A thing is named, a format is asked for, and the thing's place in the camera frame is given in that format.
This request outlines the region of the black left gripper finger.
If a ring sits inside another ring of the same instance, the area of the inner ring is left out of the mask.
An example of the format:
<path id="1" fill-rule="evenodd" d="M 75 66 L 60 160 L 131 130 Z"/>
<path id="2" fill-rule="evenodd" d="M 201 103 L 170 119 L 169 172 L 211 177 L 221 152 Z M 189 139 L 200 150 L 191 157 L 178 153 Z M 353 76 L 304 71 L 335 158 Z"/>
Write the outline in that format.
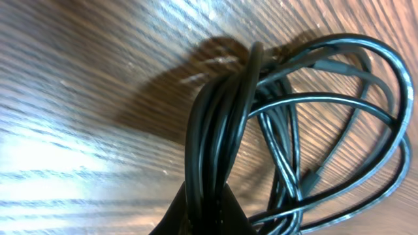
<path id="1" fill-rule="evenodd" d="M 231 188 L 223 188 L 221 201 L 207 215 L 193 220 L 188 214 L 185 185 L 181 185 L 166 214 L 150 235 L 256 235 Z"/>

